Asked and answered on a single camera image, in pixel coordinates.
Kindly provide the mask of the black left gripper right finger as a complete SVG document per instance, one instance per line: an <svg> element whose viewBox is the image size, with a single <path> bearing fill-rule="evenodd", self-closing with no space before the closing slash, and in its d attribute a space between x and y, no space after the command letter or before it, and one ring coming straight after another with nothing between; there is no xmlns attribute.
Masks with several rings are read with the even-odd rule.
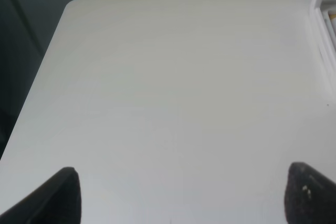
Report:
<svg viewBox="0 0 336 224"><path fill-rule="evenodd" d="M287 223L335 223L335 182L304 162L293 162L284 209Z"/></svg>

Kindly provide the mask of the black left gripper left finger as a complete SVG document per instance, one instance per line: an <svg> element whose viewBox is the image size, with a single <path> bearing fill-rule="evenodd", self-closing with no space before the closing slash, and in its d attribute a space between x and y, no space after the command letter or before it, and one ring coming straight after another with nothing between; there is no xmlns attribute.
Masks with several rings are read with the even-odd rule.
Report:
<svg viewBox="0 0 336 224"><path fill-rule="evenodd" d="M64 167L1 214L1 223L81 223L79 174Z"/></svg>

